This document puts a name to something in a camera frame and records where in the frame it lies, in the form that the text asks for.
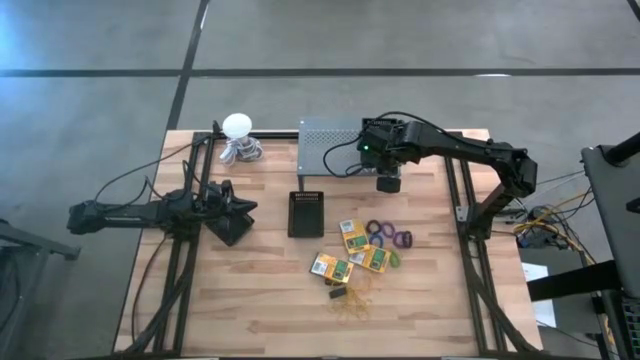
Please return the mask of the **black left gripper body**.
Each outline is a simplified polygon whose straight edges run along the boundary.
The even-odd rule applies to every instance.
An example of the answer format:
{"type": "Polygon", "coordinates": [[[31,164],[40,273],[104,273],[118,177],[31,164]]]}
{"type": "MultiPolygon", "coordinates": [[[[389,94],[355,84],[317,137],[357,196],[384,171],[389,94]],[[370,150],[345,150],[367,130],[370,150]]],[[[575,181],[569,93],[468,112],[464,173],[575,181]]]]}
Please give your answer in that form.
{"type": "Polygon", "coordinates": [[[221,183],[209,182],[204,185],[204,192],[197,204],[197,213],[205,219],[215,219],[232,213],[231,196],[233,187],[230,180],[221,183]]]}

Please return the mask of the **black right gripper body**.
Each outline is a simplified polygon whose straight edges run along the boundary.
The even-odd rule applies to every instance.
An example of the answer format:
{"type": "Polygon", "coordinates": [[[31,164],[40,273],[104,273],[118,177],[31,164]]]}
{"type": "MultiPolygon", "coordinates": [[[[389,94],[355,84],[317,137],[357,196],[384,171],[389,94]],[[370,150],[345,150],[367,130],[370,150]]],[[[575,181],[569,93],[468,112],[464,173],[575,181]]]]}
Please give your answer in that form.
{"type": "Polygon", "coordinates": [[[376,170],[382,176],[398,176],[401,164],[394,154],[398,136],[399,131],[394,127],[389,129],[374,127],[372,129],[372,153],[376,157],[376,170]]]}

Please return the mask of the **yellow green crayon box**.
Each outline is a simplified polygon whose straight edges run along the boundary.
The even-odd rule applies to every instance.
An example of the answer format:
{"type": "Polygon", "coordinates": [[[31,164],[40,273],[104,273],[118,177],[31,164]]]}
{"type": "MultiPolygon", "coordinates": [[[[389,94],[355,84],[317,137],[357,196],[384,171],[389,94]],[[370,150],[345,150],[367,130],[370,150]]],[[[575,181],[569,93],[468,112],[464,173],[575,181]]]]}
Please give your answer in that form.
{"type": "Polygon", "coordinates": [[[391,257],[391,252],[383,248],[371,246],[368,250],[353,253],[348,260],[367,270],[384,273],[391,257]]]}
{"type": "Polygon", "coordinates": [[[317,253],[309,272],[334,283],[349,282],[353,264],[324,253],[317,253]]]}
{"type": "Polygon", "coordinates": [[[345,248],[349,254],[365,252],[369,249],[369,239],[361,220],[343,220],[339,223],[339,228],[345,248]]]}

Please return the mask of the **yellow rubber band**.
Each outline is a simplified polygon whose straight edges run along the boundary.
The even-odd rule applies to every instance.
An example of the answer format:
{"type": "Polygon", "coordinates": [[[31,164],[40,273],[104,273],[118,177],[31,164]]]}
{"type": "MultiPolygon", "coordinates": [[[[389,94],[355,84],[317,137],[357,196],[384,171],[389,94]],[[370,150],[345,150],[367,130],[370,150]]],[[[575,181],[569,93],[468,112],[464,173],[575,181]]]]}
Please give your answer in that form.
{"type": "Polygon", "coordinates": [[[370,307],[371,301],[369,299],[357,300],[351,304],[349,313],[358,320],[367,321],[371,314],[370,307]]]}
{"type": "Polygon", "coordinates": [[[364,299],[365,296],[373,289],[373,283],[374,280],[371,274],[358,273],[349,282],[350,294],[359,299],[364,299]]]}
{"type": "Polygon", "coordinates": [[[358,306],[348,299],[333,299],[328,305],[328,311],[334,314],[338,322],[347,322],[359,315],[358,306]]]}
{"type": "Polygon", "coordinates": [[[350,314],[364,316],[369,313],[370,304],[370,299],[361,297],[357,292],[348,292],[343,307],[350,314]]]}

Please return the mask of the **white paper sheet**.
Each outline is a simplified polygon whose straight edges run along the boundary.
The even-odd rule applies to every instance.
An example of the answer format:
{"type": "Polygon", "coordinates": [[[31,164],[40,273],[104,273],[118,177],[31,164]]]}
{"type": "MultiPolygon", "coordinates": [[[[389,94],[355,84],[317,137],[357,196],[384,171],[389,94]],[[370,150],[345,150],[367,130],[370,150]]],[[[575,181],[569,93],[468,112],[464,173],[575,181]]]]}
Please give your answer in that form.
{"type": "MultiPolygon", "coordinates": [[[[549,275],[548,267],[544,265],[522,263],[522,268],[526,281],[538,280],[549,275]]],[[[536,323],[538,325],[551,328],[555,328],[557,326],[552,300],[533,301],[532,304],[536,323]]]]}

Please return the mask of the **grey side table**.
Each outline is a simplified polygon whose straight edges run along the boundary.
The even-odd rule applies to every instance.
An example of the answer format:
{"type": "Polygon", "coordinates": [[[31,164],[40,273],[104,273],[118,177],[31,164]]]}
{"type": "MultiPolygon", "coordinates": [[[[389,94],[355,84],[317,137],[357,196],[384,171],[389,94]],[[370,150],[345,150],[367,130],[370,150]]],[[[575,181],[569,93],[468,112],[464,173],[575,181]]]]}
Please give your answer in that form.
{"type": "Polygon", "coordinates": [[[52,254],[74,261],[80,247],[20,230],[0,219],[0,360],[9,360],[15,353],[52,254]]]}

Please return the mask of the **black flat bar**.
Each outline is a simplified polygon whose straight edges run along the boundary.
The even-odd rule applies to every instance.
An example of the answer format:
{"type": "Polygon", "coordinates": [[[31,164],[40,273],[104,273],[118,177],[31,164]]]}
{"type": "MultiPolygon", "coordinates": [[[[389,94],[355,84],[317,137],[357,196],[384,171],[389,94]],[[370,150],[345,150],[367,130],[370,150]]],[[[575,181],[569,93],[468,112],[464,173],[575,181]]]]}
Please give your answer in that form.
{"type": "Polygon", "coordinates": [[[562,298],[601,290],[620,290],[616,263],[609,260],[527,282],[532,301],[562,298]]]}

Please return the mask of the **grey laptop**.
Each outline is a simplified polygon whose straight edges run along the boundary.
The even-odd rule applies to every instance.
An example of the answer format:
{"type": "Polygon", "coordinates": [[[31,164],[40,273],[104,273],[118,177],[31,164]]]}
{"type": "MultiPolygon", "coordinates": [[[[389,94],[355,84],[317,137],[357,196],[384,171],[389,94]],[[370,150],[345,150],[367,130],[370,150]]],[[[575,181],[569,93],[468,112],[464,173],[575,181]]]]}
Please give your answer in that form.
{"type": "Polygon", "coordinates": [[[640,198],[640,154],[622,167],[608,163],[600,147],[583,148],[581,157],[622,288],[640,298],[640,213],[627,209],[640,198]]]}

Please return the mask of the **black pole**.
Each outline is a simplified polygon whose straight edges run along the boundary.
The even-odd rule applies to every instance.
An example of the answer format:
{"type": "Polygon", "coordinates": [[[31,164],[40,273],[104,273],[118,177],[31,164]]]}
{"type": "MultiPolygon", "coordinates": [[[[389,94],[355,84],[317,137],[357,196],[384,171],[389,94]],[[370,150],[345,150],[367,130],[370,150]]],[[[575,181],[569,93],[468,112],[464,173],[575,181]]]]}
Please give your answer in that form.
{"type": "Polygon", "coordinates": [[[624,167],[640,152],[640,131],[617,145],[603,145],[604,159],[613,166],[624,167]]]}

